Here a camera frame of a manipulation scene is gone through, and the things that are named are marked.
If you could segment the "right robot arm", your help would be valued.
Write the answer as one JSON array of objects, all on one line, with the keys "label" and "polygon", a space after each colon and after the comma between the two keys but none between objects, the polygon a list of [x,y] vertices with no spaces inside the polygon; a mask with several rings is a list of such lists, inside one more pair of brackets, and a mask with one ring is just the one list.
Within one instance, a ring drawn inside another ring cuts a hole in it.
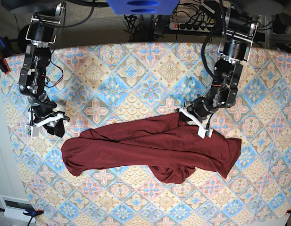
[{"label": "right robot arm", "polygon": [[54,136],[63,137],[64,121],[69,118],[63,111],[55,111],[57,104],[51,101],[45,91],[49,86],[46,68],[52,61],[50,45],[55,42],[57,26],[63,21],[66,3],[62,2],[47,11],[33,13],[25,39],[26,46],[18,89],[28,99],[29,122],[25,132],[31,137],[39,134],[40,128]]}]

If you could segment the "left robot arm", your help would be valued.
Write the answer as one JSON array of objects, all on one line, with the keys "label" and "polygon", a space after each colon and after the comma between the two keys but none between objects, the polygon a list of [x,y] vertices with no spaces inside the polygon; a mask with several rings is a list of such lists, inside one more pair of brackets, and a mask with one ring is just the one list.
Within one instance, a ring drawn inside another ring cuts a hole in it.
[{"label": "left robot arm", "polygon": [[[220,19],[205,38],[201,48],[201,59],[206,72],[212,77],[212,83],[207,94],[197,96],[192,101],[186,101],[183,109],[199,121],[219,109],[230,108],[235,105],[238,83],[243,70],[243,61],[248,61],[254,37],[261,23],[254,17],[244,16],[232,9],[224,8],[220,1]],[[208,40],[215,33],[222,33],[219,45],[220,58],[210,70],[205,57]]]}]

